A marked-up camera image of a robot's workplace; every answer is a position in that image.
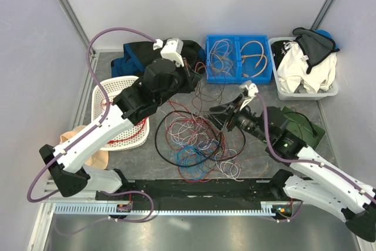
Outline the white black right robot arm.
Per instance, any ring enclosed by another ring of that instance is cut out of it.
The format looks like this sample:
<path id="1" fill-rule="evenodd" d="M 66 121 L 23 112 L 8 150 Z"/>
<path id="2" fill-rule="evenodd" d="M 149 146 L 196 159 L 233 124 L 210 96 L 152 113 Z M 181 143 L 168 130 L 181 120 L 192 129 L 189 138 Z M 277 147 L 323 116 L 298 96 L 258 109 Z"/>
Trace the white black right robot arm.
<path id="1" fill-rule="evenodd" d="M 239 95 L 210 108 L 208 119 L 219 129 L 238 128 L 267 144 L 266 152 L 290 170 L 279 170 L 269 185 L 275 200 L 285 197 L 318 207 L 344 222 L 356 236 L 375 241 L 375 187 L 343 172 L 287 129 L 288 118 L 277 107 L 263 105 L 260 116 Z"/>

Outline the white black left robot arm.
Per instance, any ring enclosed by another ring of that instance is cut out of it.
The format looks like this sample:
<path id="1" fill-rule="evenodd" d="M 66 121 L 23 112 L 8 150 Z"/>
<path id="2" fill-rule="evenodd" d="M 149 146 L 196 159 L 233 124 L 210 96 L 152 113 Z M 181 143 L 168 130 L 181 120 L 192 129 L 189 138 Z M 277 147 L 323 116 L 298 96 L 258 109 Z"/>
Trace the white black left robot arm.
<path id="1" fill-rule="evenodd" d="M 200 79 L 190 66 L 158 58 L 77 135 L 55 147 L 41 147 L 39 153 L 58 192 L 67 198 L 87 189 L 109 193 L 116 200 L 126 198 L 129 186 L 120 170 L 93 168 L 86 161 L 120 133 L 156 113 L 175 94 L 193 92 Z"/>

